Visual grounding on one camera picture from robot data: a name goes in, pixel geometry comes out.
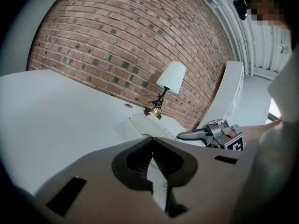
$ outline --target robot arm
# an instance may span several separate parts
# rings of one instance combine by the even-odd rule
[[[180,140],[200,140],[207,147],[242,151],[245,143],[239,126],[231,126],[236,132],[236,136],[233,138],[226,136],[223,132],[223,129],[228,127],[226,119],[216,119],[206,123],[201,129],[179,133],[177,138]]]

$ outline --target window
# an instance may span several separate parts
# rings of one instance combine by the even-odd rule
[[[268,113],[268,118],[266,120],[266,124],[271,123],[272,121],[278,120],[281,117],[281,113],[279,108],[277,107],[277,104],[272,99],[270,104],[270,109]]]

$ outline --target white table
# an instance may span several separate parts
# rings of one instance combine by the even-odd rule
[[[83,155],[142,138],[129,117],[143,108],[126,103],[50,70],[0,77],[0,157],[13,183],[34,195]],[[161,122],[185,131],[173,118]]]

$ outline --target small hole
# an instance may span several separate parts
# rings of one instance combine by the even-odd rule
[[[133,108],[132,105],[130,105],[130,104],[125,104],[125,106],[126,106],[127,108],[130,108],[130,109]]]
[[[234,158],[229,158],[229,157],[224,157],[224,156],[216,156],[215,157],[216,160],[218,161],[221,161],[221,162],[227,162],[227,163],[230,163],[230,164],[236,164],[237,163],[237,159],[234,159]]]

